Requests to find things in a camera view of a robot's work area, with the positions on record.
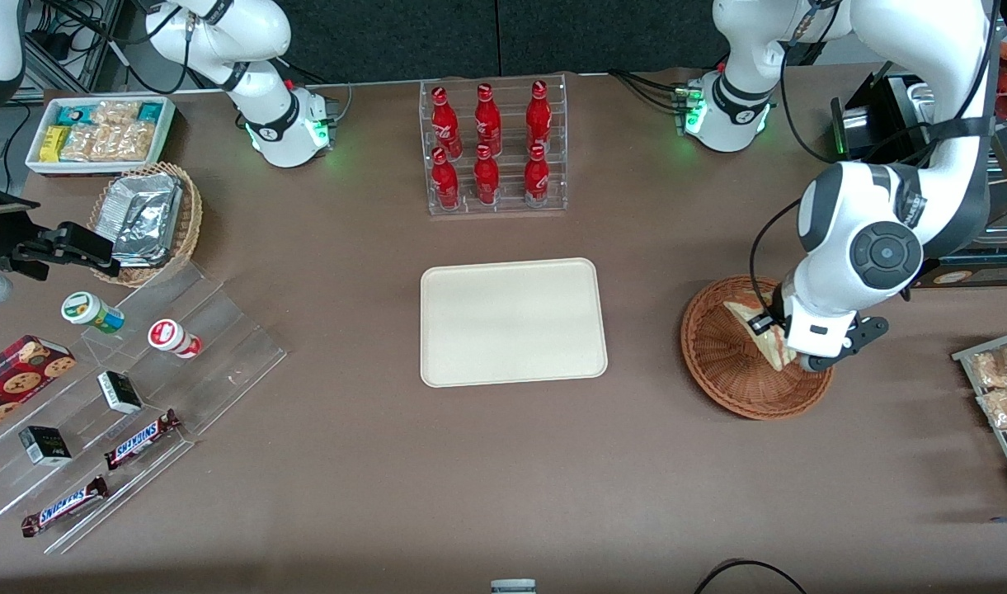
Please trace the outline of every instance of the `snickers wrapper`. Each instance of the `snickers wrapper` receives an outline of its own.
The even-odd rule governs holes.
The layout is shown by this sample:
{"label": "snickers wrapper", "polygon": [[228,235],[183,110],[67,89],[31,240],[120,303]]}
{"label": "snickers wrapper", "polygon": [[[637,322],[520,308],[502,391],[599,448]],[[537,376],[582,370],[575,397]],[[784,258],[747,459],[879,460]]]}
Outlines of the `snickers wrapper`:
{"label": "snickers wrapper", "polygon": [[62,497],[57,502],[40,510],[39,514],[29,514],[23,518],[23,537],[37,537],[49,524],[56,522],[66,514],[73,514],[79,507],[91,502],[91,500],[107,499],[111,492],[107,489],[107,482],[104,477],[93,478],[85,487],[82,487],[69,495]]}
{"label": "snickers wrapper", "polygon": [[166,414],[156,418],[155,422],[141,429],[136,436],[130,437],[122,445],[108,451],[104,455],[104,458],[107,458],[107,469],[114,470],[130,459],[136,458],[137,454],[144,451],[144,448],[162,439],[170,429],[178,425],[180,425],[180,421],[176,418],[174,411],[167,410]]}

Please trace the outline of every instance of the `cookie box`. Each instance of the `cookie box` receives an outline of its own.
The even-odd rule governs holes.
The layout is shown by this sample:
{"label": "cookie box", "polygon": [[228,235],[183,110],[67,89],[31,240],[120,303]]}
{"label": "cookie box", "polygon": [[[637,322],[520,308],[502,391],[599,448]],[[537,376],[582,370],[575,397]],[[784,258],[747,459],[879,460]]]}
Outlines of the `cookie box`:
{"label": "cookie box", "polygon": [[[59,113],[68,108],[88,106],[101,101],[113,102],[139,102],[142,104],[161,104],[162,110],[157,114],[155,123],[155,135],[152,136],[152,146],[148,150],[148,156],[143,161],[106,161],[106,162],[44,162],[40,161],[39,152],[42,148],[44,136],[49,127],[57,124]],[[46,177],[62,176],[112,176],[112,174],[129,171],[145,165],[152,165],[159,161],[162,148],[166,144],[166,136],[170,132],[170,124],[174,116],[175,106],[169,99],[161,95],[142,94],[118,94],[118,95],[96,95],[96,97],[86,98],[63,98],[52,99],[44,106],[44,114],[38,124],[38,133],[34,135],[33,142],[30,143],[30,150],[27,151],[25,164],[35,173]]]}
{"label": "cookie box", "polygon": [[68,349],[24,336],[0,353],[0,422],[76,364]]}

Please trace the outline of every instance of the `brown wicker basket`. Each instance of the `brown wicker basket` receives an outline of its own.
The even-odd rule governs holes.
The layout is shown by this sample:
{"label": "brown wicker basket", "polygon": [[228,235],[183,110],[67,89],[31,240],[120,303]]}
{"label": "brown wicker basket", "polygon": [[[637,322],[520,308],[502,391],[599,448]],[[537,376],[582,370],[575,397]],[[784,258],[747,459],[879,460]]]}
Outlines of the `brown wicker basket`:
{"label": "brown wicker basket", "polygon": [[[156,275],[169,276],[171,271],[179,270],[191,259],[194,246],[198,243],[198,226],[202,222],[202,198],[198,195],[198,188],[194,187],[194,183],[191,183],[191,177],[187,176],[183,169],[171,165],[169,162],[155,162],[155,164],[122,173],[122,176],[150,176],[153,173],[170,173],[171,176],[175,176],[184,184],[184,194],[181,198],[180,213],[176,218],[170,260],[167,260],[162,267],[157,268],[122,268],[118,278],[111,278],[101,272],[93,271],[93,274],[100,281],[137,287],[144,285]],[[91,230],[96,229],[105,196],[107,196],[107,188],[100,192],[100,199],[93,206],[93,215],[89,217],[89,229]]]}
{"label": "brown wicker basket", "polygon": [[[763,293],[777,285],[769,278],[757,281]],[[703,391],[724,409],[762,421],[797,417],[823,399],[834,369],[809,373],[798,360],[774,372],[724,305],[750,289],[748,275],[732,276],[695,295],[680,330],[683,358]]]}

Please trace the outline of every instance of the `red label bottle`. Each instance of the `red label bottle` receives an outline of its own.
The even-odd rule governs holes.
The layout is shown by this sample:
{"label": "red label bottle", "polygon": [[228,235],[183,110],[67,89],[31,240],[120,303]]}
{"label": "red label bottle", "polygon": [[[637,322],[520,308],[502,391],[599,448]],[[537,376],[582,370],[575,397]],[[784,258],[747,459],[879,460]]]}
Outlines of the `red label bottle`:
{"label": "red label bottle", "polygon": [[488,145],[492,157],[498,157],[503,151],[503,128],[499,108],[492,101],[490,85],[477,85],[477,109],[473,110],[473,121],[477,124],[477,142]]}
{"label": "red label bottle", "polygon": [[538,80],[533,83],[533,101],[526,110],[526,144],[533,150],[544,145],[544,152],[551,152],[551,104],[548,103],[548,84]]}
{"label": "red label bottle", "polygon": [[448,162],[448,155],[441,147],[434,147],[434,170],[431,177],[434,177],[434,191],[438,194],[440,207],[445,210],[458,208],[458,176],[455,175],[455,168]]}
{"label": "red label bottle", "polygon": [[548,202],[548,176],[551,169],[544,161],[544,145],[536,145],[529,152],[532,161],[526,165],[526,203],[539,208]]}
{"label": "red label bottle", "polygon": [[492,158],[492,149],[483,143],[477,145],[473,179],[477,183],[477,199],[485,206],[492,206],[499,195],[499,168]]}
{"label": "red label bottle", "polygon": [[434,135],[448,154],[448,161],[462,156],[462,140],[458,138],[458,118],[455,110],[448,105],[448,94],[443,87],[431,91],[434,98]]}

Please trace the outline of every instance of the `brown table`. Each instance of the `brown table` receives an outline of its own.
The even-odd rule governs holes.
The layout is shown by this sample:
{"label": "brown table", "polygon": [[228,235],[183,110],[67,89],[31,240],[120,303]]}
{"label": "brown table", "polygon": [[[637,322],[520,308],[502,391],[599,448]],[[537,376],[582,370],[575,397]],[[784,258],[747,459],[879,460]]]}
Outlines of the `brown table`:
{"label": "brown table", "polygon": [[[793,68],[806,135],[868,68]],[[334,152],[295,170],[251,150],[224,95],[176,97],[164,158],[205,200],[196,260],[289,357],[70,553],[0,523],[0,591],[460,593],[529,576],[544,594],[672,593],[743,556],[810,592],[1007,592],[1007,527],[987,524],[1007,512],[1007,466],[949,358],[1007,333],[1007,290],[883,304],[891,333],[816,409],[733,417],[681,363],[678,319],[745,271],[755,232],[823,165],[779,113],[716,154],[615,80],[568,83],[570,210],[461,221],[426,212],[417,85],[357,88]],[[85,221],[103,185],[31,174],[24,198],[43,225]],[[793,226],[763,242],[764,273],[802,255]],[[427,268],[575,256],[598,268],[604,376],[423,385]],[[76,339],[57,311],[79,289],[124,294],[77,267],[16,279],[0,349]]]}

